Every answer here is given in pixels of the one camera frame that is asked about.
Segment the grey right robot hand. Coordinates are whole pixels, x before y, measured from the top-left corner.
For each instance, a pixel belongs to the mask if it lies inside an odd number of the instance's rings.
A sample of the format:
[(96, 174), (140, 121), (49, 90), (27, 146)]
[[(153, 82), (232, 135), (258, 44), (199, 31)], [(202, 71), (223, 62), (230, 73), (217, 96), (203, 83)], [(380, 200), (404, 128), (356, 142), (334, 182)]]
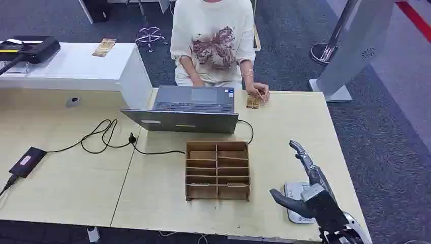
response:
[(302, 163), (309, 177), (310, 187), (302, 191), (300, 200), (286, 197), (280, 191), (271, 189), (269, 192), (274, 201), (304, 218), (314, 218), (323, 231), (335, 233), (344, 230), (349, 221), (339, 208), (323, 171), (313, 163), (300, 143), (290, 140), (289, 145), (296, 150), (295, 157)]

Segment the person's left hand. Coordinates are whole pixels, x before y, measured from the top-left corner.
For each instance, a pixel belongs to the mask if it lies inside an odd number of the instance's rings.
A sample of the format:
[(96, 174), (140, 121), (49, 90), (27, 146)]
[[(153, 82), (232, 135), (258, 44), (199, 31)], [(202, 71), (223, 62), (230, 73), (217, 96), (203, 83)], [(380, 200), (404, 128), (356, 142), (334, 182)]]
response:
[(259, 82), (246, 83), (245, 90), (250, 96), (258, 98), (264, 103), (268, 102), (269, 100), (269, 86), (266, 84)]

